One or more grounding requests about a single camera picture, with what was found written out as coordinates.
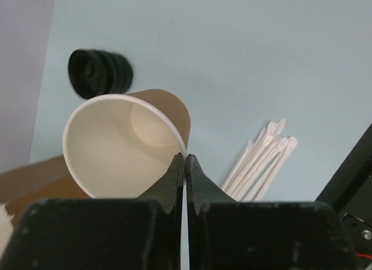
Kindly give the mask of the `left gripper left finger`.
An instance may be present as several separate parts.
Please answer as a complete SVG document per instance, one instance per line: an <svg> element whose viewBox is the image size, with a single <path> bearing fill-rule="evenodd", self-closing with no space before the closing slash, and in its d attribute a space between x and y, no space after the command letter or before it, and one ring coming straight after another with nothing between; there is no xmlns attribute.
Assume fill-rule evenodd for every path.
<svg viewBox="0 0 372 270"><path fill-rule="evenodd" d="M6 241L6 269L180 269L184 159L135 198L41 199Z"/></svg>

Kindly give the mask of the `brown paper cup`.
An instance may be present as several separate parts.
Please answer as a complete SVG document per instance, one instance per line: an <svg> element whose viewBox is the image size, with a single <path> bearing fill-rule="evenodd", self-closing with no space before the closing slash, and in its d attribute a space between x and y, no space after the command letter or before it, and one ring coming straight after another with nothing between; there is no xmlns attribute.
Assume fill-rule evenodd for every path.
<svg viewBox="0 0 372 270"><path fill-rule="evenodd" d="M92 198L135 198L176 156L186 158L191 117L171 92L108 94L81 104L63 131L63 157L76 184Z"/></svg>

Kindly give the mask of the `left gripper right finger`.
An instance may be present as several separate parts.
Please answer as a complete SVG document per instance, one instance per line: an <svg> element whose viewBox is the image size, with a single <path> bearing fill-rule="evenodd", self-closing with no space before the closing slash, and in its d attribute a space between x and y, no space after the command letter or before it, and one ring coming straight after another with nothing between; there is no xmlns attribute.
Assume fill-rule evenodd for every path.
<svg viewBox="0 0 372 270"><path fill-rule="evenodd" d="M191 269L360 269L349 236L322 202L237 202L185 164Z"/></svg>

